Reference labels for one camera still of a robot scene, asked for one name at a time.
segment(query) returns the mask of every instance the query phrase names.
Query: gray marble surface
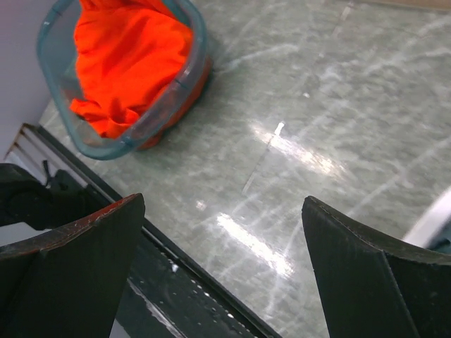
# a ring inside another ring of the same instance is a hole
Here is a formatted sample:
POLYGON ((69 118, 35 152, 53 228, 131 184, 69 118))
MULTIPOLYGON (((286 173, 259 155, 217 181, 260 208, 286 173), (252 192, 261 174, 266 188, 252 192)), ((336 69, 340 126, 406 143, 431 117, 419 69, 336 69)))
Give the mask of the gray marble surface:
MULTIPOLYGON (((142 192, 147 217, 282 336, 327 337, 302 202, 401 237, 451 184, 451 15, 195 4, 214 46, 208 92, 157 147, 83 161, 142 192)), ((42 124, 74 150, 52 104, 42 124)))

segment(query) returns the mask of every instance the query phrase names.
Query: orange towel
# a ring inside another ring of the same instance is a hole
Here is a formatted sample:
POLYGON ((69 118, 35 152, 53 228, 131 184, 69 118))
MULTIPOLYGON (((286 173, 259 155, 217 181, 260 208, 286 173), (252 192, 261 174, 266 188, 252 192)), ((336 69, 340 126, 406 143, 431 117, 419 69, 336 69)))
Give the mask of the orange towel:
MULTIPOLYGON (((101 137, 117 138, 175 78, 187 60, 192 32, 161 0, 80 3, 75 69, 86 101, 74 99, 70 108, 101 137)), ((182 107, 163 130, 175 124, 187 108, 182 107)), ((145 146, 154 145, 160 137, 155 136, 145 146)))

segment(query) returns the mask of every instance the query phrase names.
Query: orange cloth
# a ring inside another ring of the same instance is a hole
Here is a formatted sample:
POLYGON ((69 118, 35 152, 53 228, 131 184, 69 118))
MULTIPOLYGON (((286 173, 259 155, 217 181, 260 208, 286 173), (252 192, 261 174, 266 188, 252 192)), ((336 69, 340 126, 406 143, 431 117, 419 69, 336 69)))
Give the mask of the orange cloth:
MULTIPOLYGON (((80 3, 75 69, 86 101, 74 99, 70 108, 101 137, 117 138, 180 71, 191 48, 192 32, 161 0, 80 3)), ((185 104, 163 129, 175 124, 187 108, 185 104)), ((157 143, 160 137, 144 146, 157 143)))

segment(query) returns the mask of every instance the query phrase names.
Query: blue translucent basket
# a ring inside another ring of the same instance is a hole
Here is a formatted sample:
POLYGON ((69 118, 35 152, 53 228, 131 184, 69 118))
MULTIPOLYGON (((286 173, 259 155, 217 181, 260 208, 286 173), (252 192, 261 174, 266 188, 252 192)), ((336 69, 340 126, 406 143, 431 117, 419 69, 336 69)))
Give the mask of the blue translucent basket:
POLYGON ((180 109, 202 76, 208 61, 208 49, 201 14, 188 0, 163 2, 180 22, 193 31, 190 54, 166 91, 117 139, 102 139, 69 108, 73 98, 83 99, 75 74, 77 53, 73 39, 81 11, 78 0, 59 0, 42 23, 37 40, 39 64, 68 134, 83 155, 97 160, 111 160, 139 148, 180 109))

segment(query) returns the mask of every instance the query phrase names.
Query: transparent plastic container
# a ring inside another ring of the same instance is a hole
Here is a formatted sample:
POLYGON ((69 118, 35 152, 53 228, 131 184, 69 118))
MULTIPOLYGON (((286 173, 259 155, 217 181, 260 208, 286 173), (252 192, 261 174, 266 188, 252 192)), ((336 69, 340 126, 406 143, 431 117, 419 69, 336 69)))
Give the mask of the transparent plastic container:
POLYGON ((117 139, 103 139, 70 110, 73 98, 83 99, 75 74, 77 53, 73 33, 80 17, 78 0, 59 0, 42 23, 37 57, 64 125, 78 151, 97 160, 111 160, 142 146, 185 103, 208 61, 207 33, 199 11, 189 0, 163 0, 176 18, 193 31, 186 64, 166 91, 141 118, 117 139))

